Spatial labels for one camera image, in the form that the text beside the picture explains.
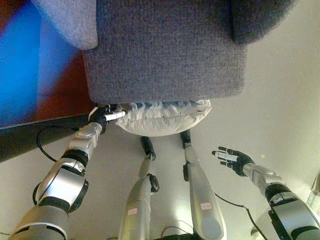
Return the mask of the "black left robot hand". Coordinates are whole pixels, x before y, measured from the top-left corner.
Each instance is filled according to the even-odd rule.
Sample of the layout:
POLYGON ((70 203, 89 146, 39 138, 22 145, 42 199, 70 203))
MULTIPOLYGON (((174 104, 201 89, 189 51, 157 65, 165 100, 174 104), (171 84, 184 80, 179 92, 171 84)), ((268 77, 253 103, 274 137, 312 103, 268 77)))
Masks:
POLYGON ((101 134, 106 132, 107 125, 115 120, 124 117, 128 112, 117 104, 96 105, 89 113, 88 122, 97 123, 101 126, 101 134))

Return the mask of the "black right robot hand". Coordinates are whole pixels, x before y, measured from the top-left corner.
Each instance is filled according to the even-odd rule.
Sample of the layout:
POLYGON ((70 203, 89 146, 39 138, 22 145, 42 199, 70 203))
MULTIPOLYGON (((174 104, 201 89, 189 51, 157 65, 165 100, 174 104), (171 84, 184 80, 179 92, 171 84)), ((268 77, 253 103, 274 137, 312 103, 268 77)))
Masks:
POLYGON ((222 166, 232 169, 240 177, 247 176, 244 173, 244 166, 254 163, 249 155, 223 146, 219 146, 218 150, 213 150, 211 154, 217 157, 222 166))

